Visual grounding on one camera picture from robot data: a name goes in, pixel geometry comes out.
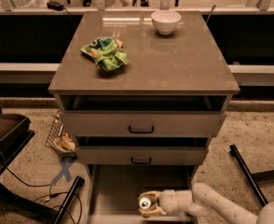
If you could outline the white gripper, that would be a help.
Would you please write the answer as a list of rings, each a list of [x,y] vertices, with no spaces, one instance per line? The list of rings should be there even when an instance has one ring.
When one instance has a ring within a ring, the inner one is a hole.
[[[140,208],[139,212],[143,217],[160,217],[176,213],[189,213],[193,204],[191,190],[165,189],[161,192],[152,190],[141,193],[139,198],[148,197],[157,199],[159,206],[147,209]]]

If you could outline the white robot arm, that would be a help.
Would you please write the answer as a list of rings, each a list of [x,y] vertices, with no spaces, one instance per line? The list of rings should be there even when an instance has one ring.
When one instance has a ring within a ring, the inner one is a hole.
[[[274,202],[255,215],[204,183],[196,183],[192,189],[144,192],[138,197],[138,204],[143,217],[181,213],[203,217],[213,210],[229,224],[274,224]]]

